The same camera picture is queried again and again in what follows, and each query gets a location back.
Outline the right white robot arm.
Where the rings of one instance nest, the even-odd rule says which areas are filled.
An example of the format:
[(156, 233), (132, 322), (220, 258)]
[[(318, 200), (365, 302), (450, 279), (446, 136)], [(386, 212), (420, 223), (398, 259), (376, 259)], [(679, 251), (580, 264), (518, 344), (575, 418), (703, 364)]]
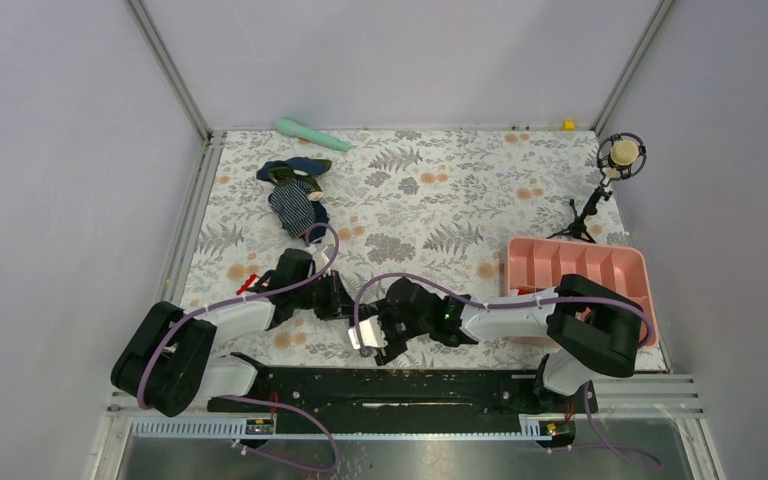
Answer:
[(426, 335), (456, 348), (499, 338), (542, 337), (557, 351), (544, 357), (533, 386), (535, 402), (557, 412), (599, 375), (628, 378), (637, 352), (656, 332), (635, 301), (582, 275), (519, 296), (459, 295), (415, 274), (390, 273), (384, 299), (351, 313), (350, 339), (363, 355), (399, 355), (401, 343)]

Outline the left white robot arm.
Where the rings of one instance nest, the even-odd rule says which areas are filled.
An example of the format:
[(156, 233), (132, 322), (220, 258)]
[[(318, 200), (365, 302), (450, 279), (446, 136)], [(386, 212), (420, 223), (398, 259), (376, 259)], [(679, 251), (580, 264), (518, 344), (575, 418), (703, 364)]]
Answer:
[(270, 385), (254, 361), (214, 357), (213, 349), (250, 333), (266, 332), (299, 310), (322, 320), (344, 317), (354, 301), (322, 252), (287, 249), (276, 267), (255, 274), (236, 297), (188, 313), (168, 301), (155, 303), (116, 360), (112, 385), (144, 409), (167, 417), (195, 400), (223, 395), (248, 411), (269, 401)]

